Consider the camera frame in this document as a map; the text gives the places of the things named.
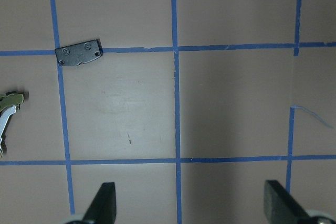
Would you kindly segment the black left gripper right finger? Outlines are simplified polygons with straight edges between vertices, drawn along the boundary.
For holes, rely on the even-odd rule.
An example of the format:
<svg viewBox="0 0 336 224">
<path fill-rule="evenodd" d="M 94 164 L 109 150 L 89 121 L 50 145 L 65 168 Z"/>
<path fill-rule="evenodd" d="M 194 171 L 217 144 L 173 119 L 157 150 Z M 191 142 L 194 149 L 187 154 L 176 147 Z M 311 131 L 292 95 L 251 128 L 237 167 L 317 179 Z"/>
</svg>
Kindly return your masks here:
<svg viewBox="0 0 336 224">
<path fill-rule="evenodd" d="M 264 183 L 264 214 L 271 224 L 311 222 L 307 212 L 277 180 Z"/>
</svg>

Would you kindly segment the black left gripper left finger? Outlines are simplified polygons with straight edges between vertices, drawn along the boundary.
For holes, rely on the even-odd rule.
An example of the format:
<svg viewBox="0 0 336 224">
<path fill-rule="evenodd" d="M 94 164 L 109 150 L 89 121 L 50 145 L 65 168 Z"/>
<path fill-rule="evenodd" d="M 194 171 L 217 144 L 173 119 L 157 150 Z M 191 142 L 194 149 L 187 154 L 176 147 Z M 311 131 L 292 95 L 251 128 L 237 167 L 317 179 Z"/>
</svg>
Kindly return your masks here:
<svg viewBox="0 0 336 224">
<path fill-rule="evenodd" d="M 110 223 L 113 224 L 117 216 L 115 183 L 103 183 L 89 208 L 85 212 L 83 223 Z"/>
</svg>

